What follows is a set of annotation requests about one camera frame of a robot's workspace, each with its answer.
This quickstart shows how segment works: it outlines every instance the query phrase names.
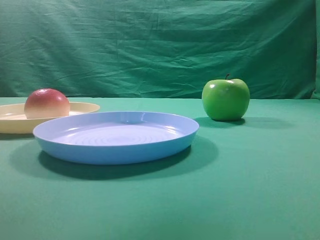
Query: green tablecloth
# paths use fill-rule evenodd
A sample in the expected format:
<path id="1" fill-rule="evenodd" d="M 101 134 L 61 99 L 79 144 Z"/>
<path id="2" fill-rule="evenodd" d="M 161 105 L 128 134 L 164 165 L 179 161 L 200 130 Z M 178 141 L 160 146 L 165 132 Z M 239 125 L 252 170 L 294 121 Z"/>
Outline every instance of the green tablecloth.
<path id="1" fill-rule="evenodd" d="M 320 239 L 320 101 L 253 99 L 241 124 L 208 119 L 200 99 L 72 101 L 200 129 L 189 150 L 122 166 L 64 162 L 30 135 L 0 135 L 0 239 Z"/>

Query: yellow plate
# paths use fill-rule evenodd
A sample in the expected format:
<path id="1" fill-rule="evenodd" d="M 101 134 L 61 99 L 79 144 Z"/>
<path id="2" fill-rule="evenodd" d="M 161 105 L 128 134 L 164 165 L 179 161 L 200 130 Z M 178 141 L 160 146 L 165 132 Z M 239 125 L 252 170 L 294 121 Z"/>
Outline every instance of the yellow plate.
<path id="1" fill-rule="evenodd" d="M 0 133 L 1 134 L 32 134 L 33 129 L 48 120 L 57 117 L 27 119 L 25 104 L 10 104 L 0 106 Z M 70 102 L 69 116 L 94 113 L 100 106 L 87 102 Z"/>

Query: plate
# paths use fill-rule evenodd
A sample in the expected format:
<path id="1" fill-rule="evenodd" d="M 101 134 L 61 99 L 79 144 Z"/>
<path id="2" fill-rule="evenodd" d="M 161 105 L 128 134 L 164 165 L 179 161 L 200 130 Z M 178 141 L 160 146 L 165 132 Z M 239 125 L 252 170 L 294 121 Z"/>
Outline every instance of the plate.
<path id="1" fill-rule="evenodd" d="M 199 124 L 164 112 L 112 111 L 57 118 L 33 130 L 42 150 L 61 160 L 121 165 L 158 160 L 189 147 Z"/>
<path id="2" fill-rule="evenodd" d="M 32 134 L 35 126 L 56 119 L 35 118 L 27 119 L 24 112 L 25 104 L 10 104 L 0 106 L 0 133 L 1 134 Z M 70 102 L 70 116 L 93 113 L 100 109 L 99 105 L 87 102 Z"/>

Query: apple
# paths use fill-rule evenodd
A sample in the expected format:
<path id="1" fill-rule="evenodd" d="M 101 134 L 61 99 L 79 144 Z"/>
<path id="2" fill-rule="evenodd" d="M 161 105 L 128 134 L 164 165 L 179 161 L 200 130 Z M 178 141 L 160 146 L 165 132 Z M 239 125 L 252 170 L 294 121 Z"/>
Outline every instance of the apple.
<path id="1" fill-rule="evenodd" d="M 68 116 L 70 103 L 60 91 L 52 88 L 32 92 L 24 104 L 27 119 L 56 118 Z"/>
<path id="2" fill-rule="evenodd" d="M 215 121 L 240 120 L 246 113 L 250 91 L 247 84 L 238 78 L 208 81 L 202 90 L 202 104 L 206 114 Z"/>

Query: blue plate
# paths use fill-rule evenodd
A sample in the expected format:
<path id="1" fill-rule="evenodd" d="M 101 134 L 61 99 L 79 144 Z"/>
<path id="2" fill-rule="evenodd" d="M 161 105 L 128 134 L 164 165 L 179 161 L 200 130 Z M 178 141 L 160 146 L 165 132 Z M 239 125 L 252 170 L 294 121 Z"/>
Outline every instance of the blue plate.
<path id="1" fill-rule="evenodd" d="M 184 116 L 114 111 L 66 116 L 39 124 L 33 134 L 49 155 L 74 163 L 119 165 L 153 161 L 191 145 L 199 124 Z"/>

